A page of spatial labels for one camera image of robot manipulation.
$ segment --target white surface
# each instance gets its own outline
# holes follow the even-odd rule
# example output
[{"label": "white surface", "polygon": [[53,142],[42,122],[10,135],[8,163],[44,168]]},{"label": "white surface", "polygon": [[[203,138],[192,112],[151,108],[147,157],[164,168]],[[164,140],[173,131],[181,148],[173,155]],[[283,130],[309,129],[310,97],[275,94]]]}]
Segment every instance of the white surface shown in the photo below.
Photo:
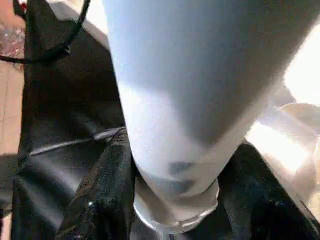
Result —
[{"label": "white surface", "polygon": [[[283,113],[277,112],[280,117],[276,117],[266,110],[246,138],[260,151],[284,188],[293,190],[320,222],[319,43],[318,21],[287,69],[283,86],[271,99],[276,108],[286,110],[292,121],[284,121]],[[306,106],[312,105],[313,109],[306,111]],[[272,117],[274,122],[268,125],[265,119]]]},{"label": "white surface", "polygon": [[[84,0],[46,0],[56,17],[61,20],[74,20],[79,18],[82,11]],[[86,20],[83,24],[84,29],[91,34],[103,46],[109,49],[108,23],[105,14],[103,0],[92,0]]]}]

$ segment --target floor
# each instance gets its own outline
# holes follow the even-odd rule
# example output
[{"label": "floor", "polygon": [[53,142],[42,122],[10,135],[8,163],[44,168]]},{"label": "floor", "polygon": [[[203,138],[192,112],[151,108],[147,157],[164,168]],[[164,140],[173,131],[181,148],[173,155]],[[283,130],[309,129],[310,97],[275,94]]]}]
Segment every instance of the floor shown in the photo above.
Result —
[{"label": "floor", "polygon": [[[19,148],[24,73],[0,61],[0,156],[16,154]],[[11,216],[4,220],[2,240],[10,239]]]},{"label": "floor", "polygon": [[25,28],[25,21],[14,15],[12,0],[0,0],[0,22],[6,26]]}]

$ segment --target tile floor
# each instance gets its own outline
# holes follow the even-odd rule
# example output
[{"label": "tile floor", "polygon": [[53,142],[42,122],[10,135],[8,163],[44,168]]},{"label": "tile floor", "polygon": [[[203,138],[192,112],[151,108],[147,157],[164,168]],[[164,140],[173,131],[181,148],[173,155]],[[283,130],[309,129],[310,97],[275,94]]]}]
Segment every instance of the tile floor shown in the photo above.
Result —
[{"label": "tile floor", "polygon": [[[0,61],[0,156],[18,152],[24,73]],[[2,240],[10,239],[11,215],[4,219]]]}]

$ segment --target black leather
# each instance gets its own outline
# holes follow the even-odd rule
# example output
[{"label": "black leather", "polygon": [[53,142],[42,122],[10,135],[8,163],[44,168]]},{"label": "black leather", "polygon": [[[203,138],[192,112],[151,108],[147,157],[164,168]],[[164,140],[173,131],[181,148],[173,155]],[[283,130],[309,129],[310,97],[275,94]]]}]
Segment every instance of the black leather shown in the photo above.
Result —
[{"label": "black leather", "polygon": [[11,213],[12,190],[14,184],[14,176],[17,173],[17,169],[17,155],[0,156],[0,219]]},{"label": "black leather", "polygon": [[[25,55],[33,58],[62,42],[73,26],[73,22],[57,21],[45,0],[28,1]],[[97,192],[103,194],[90,195],[94,203],[99,197],[112,195],[111,188],[121,184],[127,186],[126,202],[121,202],[123,192],[118,192],[113,195],[116,201],[112,203],[112,210],[126,208],[128,214],[120,214],[120,218],[106,214],[100,218],[95,224],[102,224],[103,230],[96,238],[128,237],[128,226],[134,218],[129,214],[133,207],[130,203],[134,193],[134,166],[127,148],[117,157],[110,150],[112,138],[124,126],[110,53],[85,31],[81,31],[72,44],[70,56],[50,66],[25,66],[18,173],[13,187],[12,240],[54,239],[60,227],[57,238],[63,239],[68,237],[65,230],[71,229],[69,226],[86,229],[77,222],[78,215],[72,217],[73,213],[80,216],[91,213],[88,208],[74,208],[73,204],[79,203],[79,193],[96,193],[98,189]],[[108,165],[108,161],[119,164]],[[99,179],[94,166],[100,164],[103,164],[102,172],[107,173],[103,179],[108,185],[95,188],[96,185],[89,184],[84,191],[82,184],[76,197],[82,181]],[[121,169],[124,174],[114,174]],[[276,232],[273,239],[281,239],[288,233],[295,233],[300,239],[320,236],[319,224],[304,206],[288,197],[252,146],[242,145],[238,149],[220,175],[219,185],[217,211],[195,230],[161,236],[135,219],[130,239],[250,239],[257,236],[268,239],[268,233],[276,232],[270,216],[271,219],[282,216],[279,224],[293,221],[299,226],[293,230],[283,227],[281,234]],[[85,203],[82,206],[88,206],[87,198]],[[266,209],[272,209],[272,214],[266,213]],[[117,221],[124,223],[122,227],[126,230],[110,228],[119,223]],[[108,235],[110,229],[115,231],[114,235]]]}]

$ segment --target black cable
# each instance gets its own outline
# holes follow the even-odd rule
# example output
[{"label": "black cable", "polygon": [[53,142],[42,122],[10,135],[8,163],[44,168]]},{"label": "black cable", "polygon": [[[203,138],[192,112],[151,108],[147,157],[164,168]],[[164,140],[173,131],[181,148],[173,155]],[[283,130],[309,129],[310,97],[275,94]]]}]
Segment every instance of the black cable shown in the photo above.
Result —
[{"label": "black cable", "polygon": [[60,43],[52,48],[50,48],[46,53],[36,59],[29,58],[14,58],[9,56],[1,56],[0,61],[15,63],[15,64],[40,64],[40,63],[51,63],[59,60],[66,55],[70,54],[70,44],[75,40],[76,36],[82,29],[82,25],[86,19],[89,5],[91,0],[84,0],[83,7],[79,19],[71,32],[71,34],[66,38],[63,43]]}]

